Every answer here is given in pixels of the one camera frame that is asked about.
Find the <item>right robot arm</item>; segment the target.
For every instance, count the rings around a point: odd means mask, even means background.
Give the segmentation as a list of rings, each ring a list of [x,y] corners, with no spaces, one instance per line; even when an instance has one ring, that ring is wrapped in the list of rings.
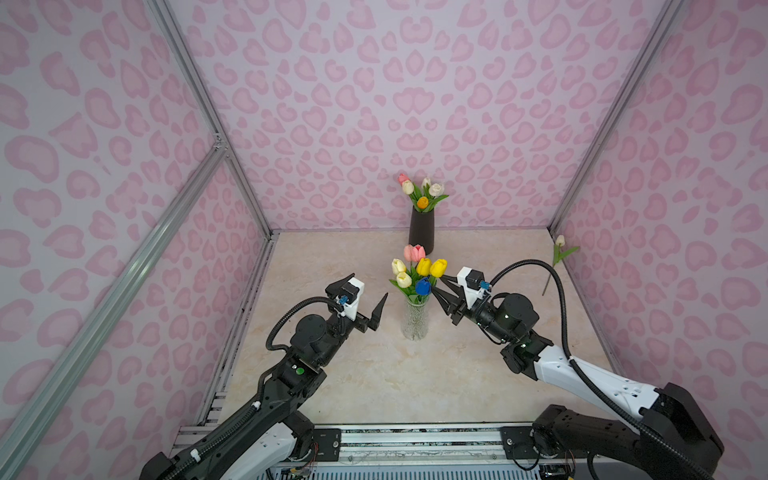
[[[443,285],[431,293],[453,324],[467,319],[499,345],[512,373],[559,387],[610,414],[598,418],[551,404],[531,424],[529,449],[542,458],[582,452],[591,474],[601,456],[653,479],[713,478],[725,447],[685,388],[633,381],[578,359],[568,347],[566,328],[559,344],[536,332],[540,316],[528,297],[495,292],[506,274],[525,266],[554,270],[526,259],[487,280],[481,271],[464,267],[456,276],[442,277]]]

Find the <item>blue tulip back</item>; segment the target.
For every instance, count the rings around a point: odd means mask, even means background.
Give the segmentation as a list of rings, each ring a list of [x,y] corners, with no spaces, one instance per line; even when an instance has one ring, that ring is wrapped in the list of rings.
[[[417,295],[421,297],[427,297],[431,293],[431,281],[428,277],[421,278],[416,284],[415,284],[415,292]]]

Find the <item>small yellow tulip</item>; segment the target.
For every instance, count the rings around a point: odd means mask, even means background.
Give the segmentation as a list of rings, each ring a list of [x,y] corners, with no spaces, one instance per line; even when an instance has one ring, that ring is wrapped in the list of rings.
[[[438,259],[431,264],[430,276],[434,278],[441,278],[447,269],[447,261],[445,259]]]

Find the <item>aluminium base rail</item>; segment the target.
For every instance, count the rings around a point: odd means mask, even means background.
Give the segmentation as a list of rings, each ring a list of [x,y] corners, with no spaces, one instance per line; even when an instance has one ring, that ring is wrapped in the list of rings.
[[[552,458],[526,423],[319,424],[306,446],[274,427],[227,479],[645,479],[640,469],[575,450]]]

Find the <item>aluminium frame left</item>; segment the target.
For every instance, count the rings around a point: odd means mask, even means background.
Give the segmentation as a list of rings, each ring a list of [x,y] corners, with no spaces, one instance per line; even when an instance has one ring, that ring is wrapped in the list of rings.
[[[1,5],[1,429],[25,405],[215,138],[142,1]],[[16,472],[135,479],[211,397],[262,244],[221,161]]]

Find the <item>aluminium corner post right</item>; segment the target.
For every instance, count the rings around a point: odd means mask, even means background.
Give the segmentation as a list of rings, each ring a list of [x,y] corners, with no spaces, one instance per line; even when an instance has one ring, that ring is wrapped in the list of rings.
[[[660,55],[669,36],[686,9],[687,1],[667,0],[662,4],[659,15],[652,25],[648,36],[621,82],[615,99],[608,108],[605,118],[596,131],[585,155],[577,168],[572,181],[565,191],[563,199],[547,227],[552,238],[558,234],[566,221],[566,216],[575,204],[578,194],[587,181],[591,170],[597,164],[610,136],[619,125],[624,112],[629,107],[644,77]]]

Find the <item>dark grey vase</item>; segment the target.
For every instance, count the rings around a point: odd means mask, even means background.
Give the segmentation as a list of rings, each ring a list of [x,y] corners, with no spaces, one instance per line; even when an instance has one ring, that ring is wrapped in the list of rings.
[[[434,250],[435,212],[421,212],[413,208],[411,212],[409,240],[412,246],[421,246],[429,256]]]

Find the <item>clear plastic cup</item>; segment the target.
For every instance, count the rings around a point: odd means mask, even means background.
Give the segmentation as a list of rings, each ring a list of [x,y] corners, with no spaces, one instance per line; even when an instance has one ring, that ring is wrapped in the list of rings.
[[[406,300],[405,319],[401,331],[407,340],[419,341],[428,333],[428,318],[425,303]]]

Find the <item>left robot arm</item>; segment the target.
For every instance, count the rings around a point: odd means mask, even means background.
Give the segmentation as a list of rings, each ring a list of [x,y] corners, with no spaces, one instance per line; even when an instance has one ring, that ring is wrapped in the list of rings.
[[[283,460],[309,465],[314,424],[300,407],[325,381],[325,367],[350,334],[379,328],[386,302],[359,311],[365,285],[354,275],[329,284],[322,296],[292,306],[270,330],[265,347],[282,358],[264,371],[256,393],[214,430],[173,457],[153,456],[143,479],[254,479]]]

